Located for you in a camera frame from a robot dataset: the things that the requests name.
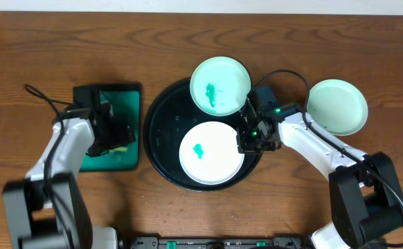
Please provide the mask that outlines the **green yellow sponge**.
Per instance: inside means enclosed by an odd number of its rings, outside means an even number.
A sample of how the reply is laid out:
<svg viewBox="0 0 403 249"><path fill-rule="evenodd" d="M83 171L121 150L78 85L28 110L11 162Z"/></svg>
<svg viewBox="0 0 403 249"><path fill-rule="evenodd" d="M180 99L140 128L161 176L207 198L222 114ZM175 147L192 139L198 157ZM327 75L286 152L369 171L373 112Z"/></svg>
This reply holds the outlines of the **green yellow sponge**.
<svg viewBox="0 0 403 249"><path fill-rule="evenodd" d="M114 152L122 152L122 153L125 153L125 152L127 152L127 150L128 150L127 147L117 147L117 148L114 148L114 149L110 149L109 151L110 151L111 153L114 153Z"/></svg>

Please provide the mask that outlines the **white stained plate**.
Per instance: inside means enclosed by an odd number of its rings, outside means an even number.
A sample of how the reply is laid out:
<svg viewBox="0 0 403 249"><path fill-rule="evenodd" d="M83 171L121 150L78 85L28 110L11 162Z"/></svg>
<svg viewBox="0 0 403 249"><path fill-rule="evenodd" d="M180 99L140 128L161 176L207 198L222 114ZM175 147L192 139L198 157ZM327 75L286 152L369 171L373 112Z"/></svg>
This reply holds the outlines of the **white stained plate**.
<svg viewBox="0 0 403 249"><path fill-rule="evenodd" d="M193 127L179 146L179 162L189 178L203 185L231 180L241 169L237 132L223 122L203 122Z"/></svg>

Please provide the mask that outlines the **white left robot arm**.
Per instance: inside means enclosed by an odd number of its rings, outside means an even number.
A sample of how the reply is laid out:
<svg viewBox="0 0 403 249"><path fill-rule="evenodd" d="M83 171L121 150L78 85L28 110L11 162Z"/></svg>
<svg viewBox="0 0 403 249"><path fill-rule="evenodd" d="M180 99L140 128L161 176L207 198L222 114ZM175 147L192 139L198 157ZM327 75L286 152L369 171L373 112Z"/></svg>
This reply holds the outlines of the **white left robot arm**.
<svg viewBox="0 0 403 249"><path fill-rule="evenodd" d="M93 225L77 176L86 155L135 139L130 116L108 101L55 111L53 134L26 176L2 197L13 248L128 248L113 227Z"/></svg>

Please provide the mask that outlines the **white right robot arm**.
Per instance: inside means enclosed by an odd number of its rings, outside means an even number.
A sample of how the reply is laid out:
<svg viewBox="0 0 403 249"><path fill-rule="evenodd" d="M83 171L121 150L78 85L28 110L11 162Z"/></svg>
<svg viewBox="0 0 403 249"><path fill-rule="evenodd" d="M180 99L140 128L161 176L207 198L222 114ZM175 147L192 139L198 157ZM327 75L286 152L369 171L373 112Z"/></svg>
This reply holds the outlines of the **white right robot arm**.
<svg viewBox="0 0 403 249"><path fill-rule="evenodd" d="M327 178L332 220L311 235L315 248L403 248L403 192L386 154L368 155L346 145L297 104L247 99L240 114L247 125L237 134L240 153L284 145Z"/></svg>

